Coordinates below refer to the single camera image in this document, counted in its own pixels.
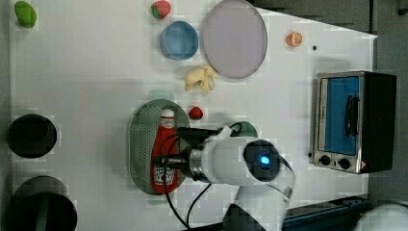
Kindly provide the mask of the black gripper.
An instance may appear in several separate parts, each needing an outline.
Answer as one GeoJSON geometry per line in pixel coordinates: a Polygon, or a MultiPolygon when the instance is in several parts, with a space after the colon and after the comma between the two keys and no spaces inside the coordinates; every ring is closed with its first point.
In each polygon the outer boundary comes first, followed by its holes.
{"type": "MultiPolygon", "coordinates": [[[[210,136],[217,135],[219,132],[220,130],[190,127],[180,127],[176,130],[176,134],[185,140],[206,140],[210,136]]],[[[154,166],[180,170],[186,177],[192,180],[198,180],[198,171],[193,169],[192,163],[192,155],[194,152],[195,149],[188,146],[180,154],[160,155],[154,158],[154,166]]]]}

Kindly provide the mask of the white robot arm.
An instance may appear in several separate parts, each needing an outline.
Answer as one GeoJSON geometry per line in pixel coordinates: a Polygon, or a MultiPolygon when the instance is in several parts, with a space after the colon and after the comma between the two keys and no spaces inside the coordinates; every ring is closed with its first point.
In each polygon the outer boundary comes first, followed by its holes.
{"type": "Polygon", "coordinates": [[[222,219],[225,231],[284,231],[295,172],[271,142],[240,137],[229,126],[180,127],[175,137],[187,146],[176,154],[163,148],[152,164],[194,181],[237,186],[222,219]]]}

